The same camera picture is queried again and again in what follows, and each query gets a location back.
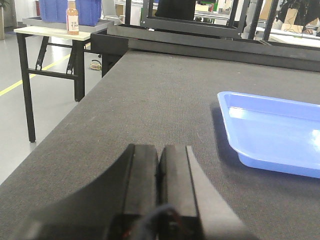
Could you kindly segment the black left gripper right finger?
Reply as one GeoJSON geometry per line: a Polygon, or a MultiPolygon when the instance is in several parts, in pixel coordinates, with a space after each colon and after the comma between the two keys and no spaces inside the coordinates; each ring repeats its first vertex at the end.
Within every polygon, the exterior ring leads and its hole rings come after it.
{"type": "Polygon", "coordinates": [[[173,205],[180,221],[163,216],[161,240],[256,240],[199,165],[191,146],[167,145],[159,163],[161,204],[173,205]]]}

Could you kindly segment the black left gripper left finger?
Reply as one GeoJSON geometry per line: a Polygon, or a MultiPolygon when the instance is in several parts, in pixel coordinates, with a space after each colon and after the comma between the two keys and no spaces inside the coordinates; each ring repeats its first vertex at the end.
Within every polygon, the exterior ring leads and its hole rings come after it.
{"type": "Polygon", "coordinates": [[[119,240],[157,205],[158,154],[130,144],[100,176],[69,196],[32,211],[16,240],[119,240]]]}

